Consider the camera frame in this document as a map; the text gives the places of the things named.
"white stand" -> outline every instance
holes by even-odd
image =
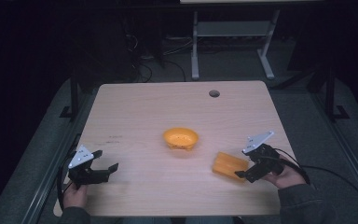
[[[198,36],[261,36],[266,37],[262,49],[257,50],[268,79],[275,78],[267,59],[269,43],[275,31],[280,10],[275,10],[270,21],[198,21],[198,12],[194,12],[193,52],[191,53],[191,77],[200,79],[199,58],[197,55]]]

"orange bowl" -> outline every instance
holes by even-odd
[[[199,140],[196,132],[188,128],[172,128],[164,134],[164,140],[170,149],[191,150]]]

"orange object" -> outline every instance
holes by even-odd
[[[248,169],[248,161],[230,156],[224,152],[219,152],[217,153],[217,157],[214,160],[212,171],[214,173],[244,182],[245,178],[237,177],[237,175],[234,172],[244,171],[247,169]]]
[[[191,150],[199,140],[196,132],[187,128],[172,128],[167,130],[164,134],[165,142],[170,149],[185,149]]]

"table leg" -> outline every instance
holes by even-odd
[[[271,67],[269,66],[269,60],[267,59],[267,51],[269,50],[269,43],[271,42],[272,36],[274,35],[275,26],[279,17],[280,10],[275,10],[272,16],[271,22],[269,23],[268,32],[266,35],[266,42],[262,49],[258,49],[258,57],[260,58],[261,64],[263,65],[264,71],[268,79],[275,78],[272,73]]]
[[[200,79],[199,57],[197,55],[197,38],[198,38],[197,17],[198,17],[198,12],[195,11],[194,12],[194,23],[193,23],[193,52],[191,53],[191,78],[193,78],[193,80]]]

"hole in table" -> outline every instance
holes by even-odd
[[[209,91],[209,95],[213,98],[219,97],[220,92],[219,91]]]

